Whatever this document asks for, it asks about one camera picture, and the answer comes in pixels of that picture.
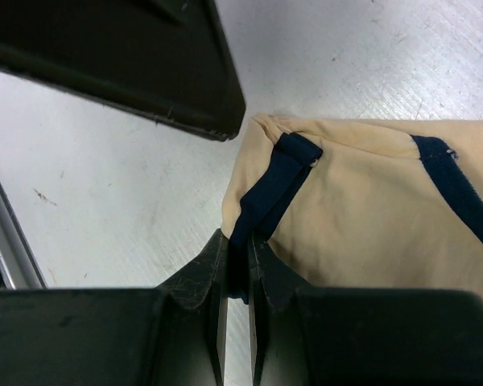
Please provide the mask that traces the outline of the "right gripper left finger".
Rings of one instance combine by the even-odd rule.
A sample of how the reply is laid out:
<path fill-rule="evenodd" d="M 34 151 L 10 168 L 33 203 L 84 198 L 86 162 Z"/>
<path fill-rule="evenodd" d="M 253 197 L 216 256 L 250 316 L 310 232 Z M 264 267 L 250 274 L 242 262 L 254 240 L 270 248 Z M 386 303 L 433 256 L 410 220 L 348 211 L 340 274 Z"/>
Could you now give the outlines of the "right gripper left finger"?
<path fill-rule="evenodd" d="M 222 385 L 228 310 L 228 240 L 217 229 L 169 277 L 155 344 L 156 385 Z"/>

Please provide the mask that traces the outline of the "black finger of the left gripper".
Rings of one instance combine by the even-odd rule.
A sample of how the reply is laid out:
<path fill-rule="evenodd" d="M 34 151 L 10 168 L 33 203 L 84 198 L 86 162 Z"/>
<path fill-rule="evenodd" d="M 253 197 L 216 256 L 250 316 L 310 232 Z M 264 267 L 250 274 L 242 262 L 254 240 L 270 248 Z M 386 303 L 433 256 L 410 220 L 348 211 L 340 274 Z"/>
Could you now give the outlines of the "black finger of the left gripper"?
<path fill-rule="evenodd" d="M 213 1 L 0 1 L 0 72 L 218 141 L 246 111 Z"/>

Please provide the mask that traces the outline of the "beige underwear with navy trim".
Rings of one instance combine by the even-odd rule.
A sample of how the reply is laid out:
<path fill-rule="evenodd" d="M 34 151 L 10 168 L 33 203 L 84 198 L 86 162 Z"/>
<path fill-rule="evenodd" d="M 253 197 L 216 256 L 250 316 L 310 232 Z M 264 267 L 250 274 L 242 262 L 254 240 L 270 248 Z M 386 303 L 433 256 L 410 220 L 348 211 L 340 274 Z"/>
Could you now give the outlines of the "beige underwear with navy trim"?
<path fill-rule="evenodd" d="M 315 285 L 483 299 L 483 121 L 250 118 L 222 203 Z"/>

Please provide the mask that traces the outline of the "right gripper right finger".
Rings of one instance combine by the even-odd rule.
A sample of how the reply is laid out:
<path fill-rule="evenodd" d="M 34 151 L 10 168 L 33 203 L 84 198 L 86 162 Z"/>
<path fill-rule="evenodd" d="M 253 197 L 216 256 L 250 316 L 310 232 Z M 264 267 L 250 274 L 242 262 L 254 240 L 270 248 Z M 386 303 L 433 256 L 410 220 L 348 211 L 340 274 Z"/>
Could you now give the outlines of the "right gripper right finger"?
<path fill-rule="evenodd" d="M 263 236 L 247 243 L 253 385 L 307 385 L 301 317 L 295 290 L 307 282 L 283 263 Z"/>

